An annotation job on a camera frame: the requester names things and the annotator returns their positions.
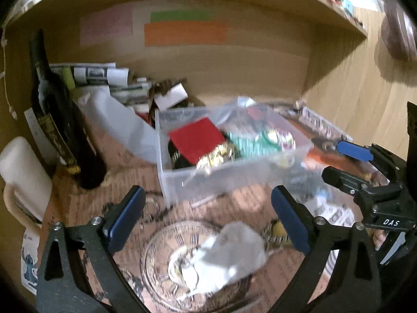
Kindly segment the clear plastic storage box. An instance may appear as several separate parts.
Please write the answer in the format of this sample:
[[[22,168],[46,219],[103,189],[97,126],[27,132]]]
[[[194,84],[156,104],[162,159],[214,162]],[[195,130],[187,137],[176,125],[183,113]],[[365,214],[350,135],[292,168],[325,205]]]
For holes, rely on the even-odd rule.
[[[226,142],[200,158],[195,167],[173,170],[168,154],[168,133],[209,118],[224,135],[255,137],[270,129],[289,131],[296,148],[250,159],[236,158],[234,145]],[[157,167],[167,205],[197,201],[255,184],[272,183],[286,176],[312,149],[312,142],[268,105],[231,103],[219,107],[188,107],[156,113]]]

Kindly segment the yellow ball with chain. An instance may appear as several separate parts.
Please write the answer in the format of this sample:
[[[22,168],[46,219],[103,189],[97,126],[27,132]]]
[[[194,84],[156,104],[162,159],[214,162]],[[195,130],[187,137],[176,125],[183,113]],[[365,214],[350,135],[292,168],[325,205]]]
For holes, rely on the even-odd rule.
[[[270,254],[279,249],[293,246],[293,243],[280,220],[272,220],[261,231],[261,237],[264,240],[266,251]]]

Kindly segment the pink sticky note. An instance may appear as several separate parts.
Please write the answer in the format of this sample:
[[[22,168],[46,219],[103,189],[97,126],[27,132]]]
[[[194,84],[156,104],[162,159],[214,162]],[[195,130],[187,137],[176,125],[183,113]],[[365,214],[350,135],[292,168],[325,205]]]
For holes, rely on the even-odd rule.
[[[133,35],[133,9],[131,3],[118,4],[80,19],[80,46],[90,47],[114,38]]]

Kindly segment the green sticky note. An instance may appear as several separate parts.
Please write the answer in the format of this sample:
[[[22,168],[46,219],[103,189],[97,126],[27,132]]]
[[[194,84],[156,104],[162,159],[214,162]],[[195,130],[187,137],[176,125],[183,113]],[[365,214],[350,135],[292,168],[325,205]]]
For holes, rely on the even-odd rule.
[[[209,21],[211,13],[201,9],[151,12],[151,23],[163,21]]]

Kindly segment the pink curtain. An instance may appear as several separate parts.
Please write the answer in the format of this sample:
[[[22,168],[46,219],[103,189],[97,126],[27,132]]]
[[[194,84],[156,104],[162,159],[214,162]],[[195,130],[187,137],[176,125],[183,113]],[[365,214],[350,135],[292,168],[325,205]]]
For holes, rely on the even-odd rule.
[[[382,40],[394,59],[416,61],[416,26],[396,0],[384,2]]]

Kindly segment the green fabric scrunchie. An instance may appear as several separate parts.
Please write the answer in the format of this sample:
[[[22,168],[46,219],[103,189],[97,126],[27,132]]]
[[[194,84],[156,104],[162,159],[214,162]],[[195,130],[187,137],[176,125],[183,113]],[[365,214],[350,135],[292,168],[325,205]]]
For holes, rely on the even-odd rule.
[[[236,158],[256,158],[281,152],[283,149],[271,141],[266,132],[261,132],[255,137],[239,136],[228,132],[225,137],[229,143],[234,145]]]

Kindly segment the vintage print table mat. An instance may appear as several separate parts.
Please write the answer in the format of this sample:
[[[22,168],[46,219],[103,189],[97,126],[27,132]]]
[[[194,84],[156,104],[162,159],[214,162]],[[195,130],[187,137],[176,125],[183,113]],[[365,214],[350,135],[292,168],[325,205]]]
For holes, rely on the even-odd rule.
[[[276,186],[284,186],[283,179]],[[114,206],[121,203],[133,186],[146,192],[146,204],[141,217],[131,231],[126,244],[113,258],[131,289],[146,306],[145,312],[271,312],[271,307],[286,290],[300,267],[304,254],[294,246],[268,253],[266,264],[246,278],[224,287],[214,294],[196,294],[181,298],[186,289],[174,283],[168,275],[168,263],[173,253],[187,247],[196,248],[232,222],[243,222],[261,235],[272,221],[279,220],[271,205],[271,191],[276,186],[258,184],[197,201],[182,201],[167,205],[156,170],[152,167],[131,168],[117,173],[111,182]],[[70,200],[66,227],[87,224],[95,216],[105,216],[110,210],[99,208],[91,212],[85,206],[93,198],[104,198],[107,191],[98,188],[89,194],[75,189],[67,192]],[[321,295],[331,278],[338,251],[331,251],[323,274],[312,298]],[[81,262],[96,299],[108,303],[91,263],[84,251]]]

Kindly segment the stitch sticker card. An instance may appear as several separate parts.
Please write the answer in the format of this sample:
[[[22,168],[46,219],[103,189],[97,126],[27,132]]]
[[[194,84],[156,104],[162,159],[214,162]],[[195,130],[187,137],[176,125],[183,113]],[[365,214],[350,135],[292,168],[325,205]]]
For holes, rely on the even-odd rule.
[[[26,229],[21,246],[21,283],[24,288],[37,295],[38,286],[38,246],[37,233]]]

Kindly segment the black pouch with chain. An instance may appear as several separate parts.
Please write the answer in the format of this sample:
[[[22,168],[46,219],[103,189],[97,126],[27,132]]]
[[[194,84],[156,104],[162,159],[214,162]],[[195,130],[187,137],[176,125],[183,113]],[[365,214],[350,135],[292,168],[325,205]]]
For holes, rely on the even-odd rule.
[[[188,168],[188,167],[195,167],[195,165],[191,164],[176,148],[171,140],[168,142],[168,154],[170,156],[170,161],[173,167],[173,170]]]

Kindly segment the orange sticky note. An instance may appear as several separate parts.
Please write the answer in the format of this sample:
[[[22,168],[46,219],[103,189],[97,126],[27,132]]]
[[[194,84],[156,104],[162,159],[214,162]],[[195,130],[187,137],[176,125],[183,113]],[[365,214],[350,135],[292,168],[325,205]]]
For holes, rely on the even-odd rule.
[[[146,47],[224,45],[228,25],[217,21],[158,21],[144,26]]]

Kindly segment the dark wine bottle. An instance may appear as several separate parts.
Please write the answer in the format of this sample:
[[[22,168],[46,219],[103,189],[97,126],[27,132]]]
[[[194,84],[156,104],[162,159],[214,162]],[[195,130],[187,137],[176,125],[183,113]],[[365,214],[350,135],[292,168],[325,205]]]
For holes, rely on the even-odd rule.
[[[78,185],[97,188],[105,178],[106,165],[88,140],[81,112],[64,80],[50,68],[41,29],[30,39],[30,67],[30,100],[42,132]]]

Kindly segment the red fabric pouch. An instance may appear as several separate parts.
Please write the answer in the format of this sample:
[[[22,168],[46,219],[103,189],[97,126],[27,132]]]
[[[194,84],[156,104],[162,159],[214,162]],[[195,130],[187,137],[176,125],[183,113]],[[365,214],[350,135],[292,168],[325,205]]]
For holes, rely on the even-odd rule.
[[[207,117],[174,129],[168,136],[179,153],[192,165],[226,142],[221,131]]]

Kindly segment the white plastic sheet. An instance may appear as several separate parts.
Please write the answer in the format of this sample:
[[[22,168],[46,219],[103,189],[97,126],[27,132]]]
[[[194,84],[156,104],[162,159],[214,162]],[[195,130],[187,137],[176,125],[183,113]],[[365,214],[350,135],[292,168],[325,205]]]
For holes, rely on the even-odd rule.
[[[107,86],[88,86],[73,94],[89,130],[97,129],[133,156],[156,163],[156,130],[110,95]]]

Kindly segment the white drawstring pouch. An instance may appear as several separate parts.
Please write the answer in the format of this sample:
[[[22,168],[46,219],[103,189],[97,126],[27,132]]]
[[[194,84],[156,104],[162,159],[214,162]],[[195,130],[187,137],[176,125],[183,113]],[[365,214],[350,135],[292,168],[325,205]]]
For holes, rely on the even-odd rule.
[[[268,258],[261,235],[243,222],[232,222],[200,246],[173,253],[168,275],[186,289],[181,298],[214,294],[258,271]]]

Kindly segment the stack of newspapers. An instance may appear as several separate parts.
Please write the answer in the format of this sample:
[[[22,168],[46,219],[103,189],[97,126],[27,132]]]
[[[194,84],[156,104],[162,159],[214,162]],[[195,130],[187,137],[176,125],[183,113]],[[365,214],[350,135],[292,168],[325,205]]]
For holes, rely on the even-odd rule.
[[[148,113],[153,103],[154,83],[136,77],[128,68],[110,63],[61,63],[50,68],[63,78],[73,96],[103,90],[116,101],[137,113]]]

